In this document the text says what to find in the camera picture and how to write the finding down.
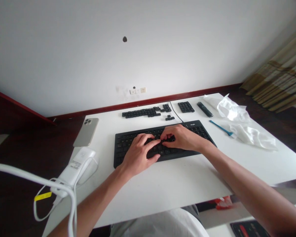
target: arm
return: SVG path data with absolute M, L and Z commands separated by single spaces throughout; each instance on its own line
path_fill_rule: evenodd
M 123 163 L 77 208 L 77 236 L 88 237 L 105 208 L 112 201 L 118 191 L 132 177 L 149 168 L 160 155 L 147 159 L 147 152 L 153 146 L 160 143 L 155 140 L 144 145 L 148 138 L 154 138 L 152 134 L 139 134 L 134 138 L 131 147 L 125 155 Z M 53 236 L 68 236 L 68 216 L 49 234 Z
M 167 147 L 202 153 L 229 184 L 246 209 L 271 236 L 296 236 L 296 207 L 269 185 L 182 125 L 166 127 L 161 139 L 174 135 Z

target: forearm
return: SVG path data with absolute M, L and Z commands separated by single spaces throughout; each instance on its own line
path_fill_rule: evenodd
M 77 207 L 77 236 L 88 237 L 94 225 L 118 191 L 128 182 L 130 177 L 117 167 L 114 172 Z M 68 216 L 49 234 L 52 236 L 68 236 Z
M 202 147 L 199 152 L 206 156 L 246 209 L 271 235 L 296 231 L 296 207 L 293 204 L 214 145 L 208 143 Z

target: smartphone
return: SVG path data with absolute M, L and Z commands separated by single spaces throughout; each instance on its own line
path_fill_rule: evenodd
M 99 123 L 98 118 L 86 118 L 82 124 L 80 132 L 73 143 L 74 147 L 88 146 L 93 138 L 96 126 Z

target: yellow label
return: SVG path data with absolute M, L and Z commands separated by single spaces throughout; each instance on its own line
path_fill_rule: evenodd
M 45 199 L 45 198 L 49 198 L 51 196 L 52 196 L 52 192 L 41 194 L 41 195 L 36 196 L 34 198 L 34 201 L 38 201 L 38 200 L 42 200 L 42 199 Z

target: red object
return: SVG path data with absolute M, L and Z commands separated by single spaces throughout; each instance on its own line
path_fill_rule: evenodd
M 241 231 L 242 231 L 244 237 L 249 237 L 249 235 L 248 235 L 246 229 L 243 227 L 243 225 L 240 225 L 240 229 L 241 229 Z
M 230 199 L 230 196 L 217 198 L 214 200 L 216 203 L 216 209 L 217 210 L 225 210 L 230 209 L 233 206 L 233 203 Z

